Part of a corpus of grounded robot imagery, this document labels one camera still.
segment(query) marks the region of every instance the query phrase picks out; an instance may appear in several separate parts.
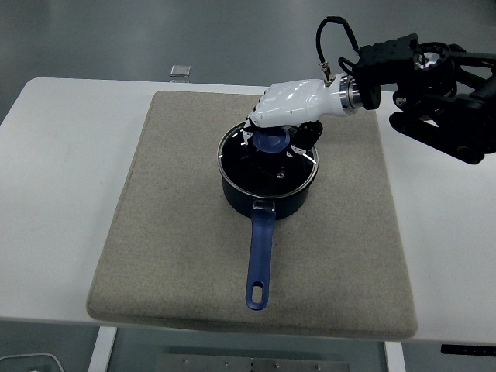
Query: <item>blue handle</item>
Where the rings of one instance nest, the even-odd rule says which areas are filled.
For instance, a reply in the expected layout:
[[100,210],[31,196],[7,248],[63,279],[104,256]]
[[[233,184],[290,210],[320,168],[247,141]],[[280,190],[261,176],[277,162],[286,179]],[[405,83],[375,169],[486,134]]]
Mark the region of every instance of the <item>blue handle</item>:
[[[246,282],[246,305],[252,310],[262,310],[269,302],[270,256],[276,212],[270,207],[255,208],[251,212],[251,248]],[[253,289],[262,291],[261,300],[253,300]]]

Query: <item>robotic hand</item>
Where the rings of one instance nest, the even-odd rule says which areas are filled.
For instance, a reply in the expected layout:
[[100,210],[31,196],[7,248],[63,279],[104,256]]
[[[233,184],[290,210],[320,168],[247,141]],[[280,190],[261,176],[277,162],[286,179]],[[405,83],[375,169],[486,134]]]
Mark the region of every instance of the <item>robotic hand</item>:
[[[359,55],[357,63],[338,59],[345,74],[332,75],[322,54],[320,37],[327,23],[342,24]],[[353,31],[340,17],[322,21],[316,45],[325,79],[270,86],[246,118],[246,143],[252,141],[266,152],[283,146],[289,157],[302,155],[319,139],[322,115],[347,116],[359,107],[377,109],[381,85],[395,83],[393,99],[402,112],[394,113],[390,124],[398,132],[469,164],[496,152],[496,55],[467,53],[456,44],[419,44],[416,34],[358,47]],[[483,79],[462,66],[490,68],[492,75]],[[473,91],[457,94],[457,82]],[[291,137],[285,137],[289,143],[281,145],[284,134],[281,137],[275,128],[293,130]]]

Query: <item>glass lid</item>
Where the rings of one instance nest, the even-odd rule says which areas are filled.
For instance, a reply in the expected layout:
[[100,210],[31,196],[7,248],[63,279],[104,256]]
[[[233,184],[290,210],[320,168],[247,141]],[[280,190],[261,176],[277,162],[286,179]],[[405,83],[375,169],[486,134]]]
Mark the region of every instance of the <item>glass lid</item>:
[[219,145],[219,169],[234,188],[256,198],[283,198],[309,185],[317,173],[315,148],[287,155],[293,127],[254,133],[243,138],[244,123],[232,128]]

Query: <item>gray felt mat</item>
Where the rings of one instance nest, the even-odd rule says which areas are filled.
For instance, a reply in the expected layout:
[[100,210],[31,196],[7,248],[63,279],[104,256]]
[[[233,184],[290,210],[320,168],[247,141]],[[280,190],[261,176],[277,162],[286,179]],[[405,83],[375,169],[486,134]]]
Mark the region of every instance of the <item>gray felt mat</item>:
[[113,322],[404,339],[415,310],[377,119],[322,118],[319,172],[277,221],[269,305],[245,305],[250,220],[224,199],[220,139],[258,96],[157,92],[88,296]]

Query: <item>metal plate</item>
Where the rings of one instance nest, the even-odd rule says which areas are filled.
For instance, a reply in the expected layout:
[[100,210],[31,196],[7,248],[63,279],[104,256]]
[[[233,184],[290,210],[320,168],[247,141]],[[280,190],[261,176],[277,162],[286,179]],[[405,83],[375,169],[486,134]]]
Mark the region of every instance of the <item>metal plate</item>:
[[156,372],[349,372],[348,364],[322,360],[260,359],[237,356],[162,354]]
[[187,78],[189,76],[190,69],[191,69],[191,66],[188,66],[186,64],[175,64],[170,69],[169,76],[174,76],[174,77],[177,76],[180,78]]

